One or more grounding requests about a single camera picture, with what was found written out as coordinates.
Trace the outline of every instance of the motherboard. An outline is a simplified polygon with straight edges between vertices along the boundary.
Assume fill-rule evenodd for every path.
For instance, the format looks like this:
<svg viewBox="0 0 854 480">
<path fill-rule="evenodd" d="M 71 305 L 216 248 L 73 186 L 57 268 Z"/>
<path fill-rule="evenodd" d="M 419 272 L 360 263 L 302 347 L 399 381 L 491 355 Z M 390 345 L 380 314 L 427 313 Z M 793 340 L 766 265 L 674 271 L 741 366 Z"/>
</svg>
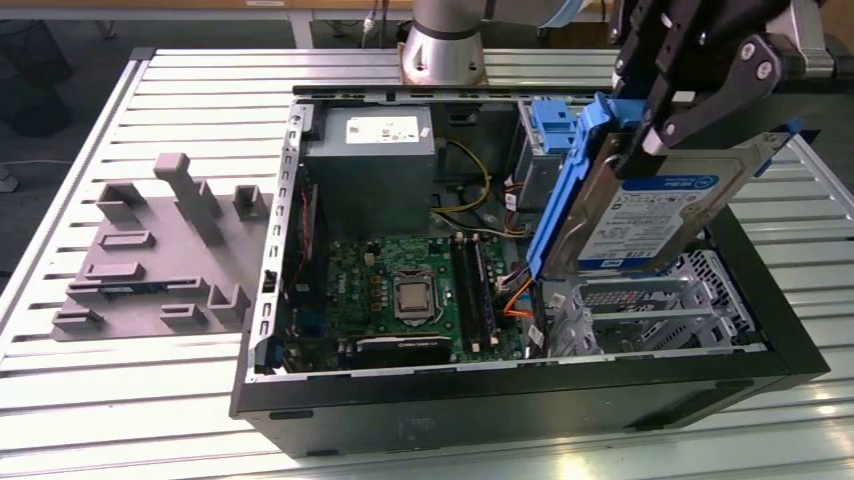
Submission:
<svg viewBox="0 0 854 480">
<path fill-rule="evenodd" d="M 520 358 L 520 329 L 494 287 L 507 274 L 502 248 L 476 235 L 332 242 L 326 311 L 298 319 L 304 368 Z"/>
</svg>

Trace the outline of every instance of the ram slot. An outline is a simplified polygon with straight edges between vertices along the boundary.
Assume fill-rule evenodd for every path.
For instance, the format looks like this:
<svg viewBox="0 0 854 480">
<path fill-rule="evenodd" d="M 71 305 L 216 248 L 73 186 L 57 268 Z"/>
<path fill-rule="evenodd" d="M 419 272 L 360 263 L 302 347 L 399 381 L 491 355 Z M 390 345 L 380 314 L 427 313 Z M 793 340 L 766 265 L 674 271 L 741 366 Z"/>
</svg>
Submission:
<svg viewBox="0 0 854 480">
<path fill-rule="evenodd" d="M 451 237 L 451 264 L 454 267 L 454 286 L 456 289 L 456 307 L 459 311 L 459 326 L 466 350 L 478 353 L 483 341 L 483 328 L 478 316 L 478 295 L 475 292 L 474 275 L 470 271 L 468 239 L 463 234 Z"/>
<path fill-rule="evenodd" d="M 478 234 L 467 243 L 468 259 L 471 265 L 471 280 L 476 295 L 475 306 L 478 310 L 478 322 L 480 324 L 482 340 L 490 346 L 498 345 L 498 334 L 495 325 L 495 311 L 492 309 L 492 291 L 490 289 L 490 279 L 486 271 L 486 261 Z"/>
</svg>

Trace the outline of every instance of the slotted aluminum surface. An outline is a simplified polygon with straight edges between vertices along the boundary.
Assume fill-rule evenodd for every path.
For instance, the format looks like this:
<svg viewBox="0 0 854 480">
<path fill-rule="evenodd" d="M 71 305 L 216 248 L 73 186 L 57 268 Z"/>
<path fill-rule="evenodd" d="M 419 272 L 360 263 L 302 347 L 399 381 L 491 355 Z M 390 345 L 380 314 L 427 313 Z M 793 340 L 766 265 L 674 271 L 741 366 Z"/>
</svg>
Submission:
<svg viewBox="0 0 854 480">
<path fill-rule="evenodd" d="M 612 61 L 487 52 L 503 85 L 604 86 Z M 183 151 L 214 193 L 246 183 L 270 192 L 292 85 L 398 81 L 394 52 L 171 50 L 131 62 L 0 301 L 0 477 L 851 478 L 854 207 L 799 139 L 733 209 L 833 372 L 685 430 L 292 460 L 228 418 L 238 334 L 49 340 L 103 181 L 163 191 L 152 159 Z"/>
</svg>

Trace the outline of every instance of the power supply label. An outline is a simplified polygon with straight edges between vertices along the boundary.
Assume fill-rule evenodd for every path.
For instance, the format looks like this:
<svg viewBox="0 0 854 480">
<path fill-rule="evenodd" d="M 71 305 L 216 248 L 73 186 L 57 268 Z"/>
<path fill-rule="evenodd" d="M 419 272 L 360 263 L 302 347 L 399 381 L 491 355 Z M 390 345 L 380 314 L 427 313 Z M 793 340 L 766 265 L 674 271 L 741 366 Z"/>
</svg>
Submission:
<svg viewBox="0 0 854 480">
<path fill-rule="evenodd" d="M 348 144 L 418 143 L 418 117 L 352 117 L 347 120 Z"/>
<path fill-rule="evenodd" d="M 715 175 L 626 180 L 582 249 L 580 268 L 633 268 L 655 257 L 682 226 L 683 210 L 718 181 Z"/>
</svg>

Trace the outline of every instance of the green motherboard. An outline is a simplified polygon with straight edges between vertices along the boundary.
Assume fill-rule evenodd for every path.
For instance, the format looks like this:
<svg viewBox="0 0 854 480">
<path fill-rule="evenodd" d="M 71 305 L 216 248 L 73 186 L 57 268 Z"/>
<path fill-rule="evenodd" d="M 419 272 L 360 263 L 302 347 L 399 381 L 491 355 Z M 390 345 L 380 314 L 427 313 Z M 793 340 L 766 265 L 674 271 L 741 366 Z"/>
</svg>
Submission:
<svg viewBox="0 0 854 480">
<path fill-rule="evenodd" d="M 480 241 L 483 264 L 494 284 L 507 274 L 502 243 Z M 504 318 L 500 305 L 494 312 L 495 339 L 479 351 L 466 345 L 458 307 L 450 238 L 402 238 L 336 241 L 330 245 L 327 308 L 323 334 L 303 351 L 315 356 L 311 369 L 336 370 L 339 339 L 371 335 L 436 335 L 452 341 L 451 363 L 514 359 L 522 356 L 520 333 L 514 318 Z M 402 321 L 395 310 L 395 278 L 422 275 L 432 284 L 435 314 L 422 324 Z"/>
</svg>

